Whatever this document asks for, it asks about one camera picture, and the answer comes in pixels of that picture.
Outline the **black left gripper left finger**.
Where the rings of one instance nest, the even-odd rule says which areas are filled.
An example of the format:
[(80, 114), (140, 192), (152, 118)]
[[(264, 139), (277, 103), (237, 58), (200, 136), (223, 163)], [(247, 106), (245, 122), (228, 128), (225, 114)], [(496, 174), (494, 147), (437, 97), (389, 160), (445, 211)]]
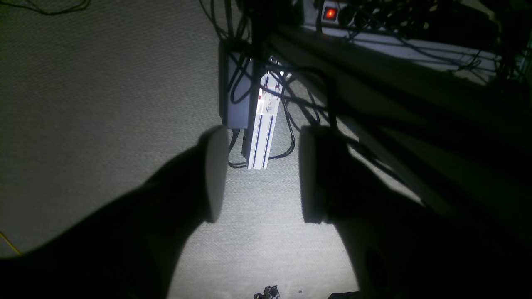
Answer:
[(228, 153), (228, 131), (213, 127), (140, 186), (1, 259), (2, 299), (165, 299), (188, 238), (220, 216)]

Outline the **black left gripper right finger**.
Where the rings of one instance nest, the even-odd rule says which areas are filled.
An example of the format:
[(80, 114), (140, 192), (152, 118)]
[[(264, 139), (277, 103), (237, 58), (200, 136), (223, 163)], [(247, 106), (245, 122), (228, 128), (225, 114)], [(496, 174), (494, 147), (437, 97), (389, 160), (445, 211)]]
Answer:
[(331, 223), (363, 299), (530, 299), (531, 253), (393, 191), (330, 127), (300, 131), (306, 223)]

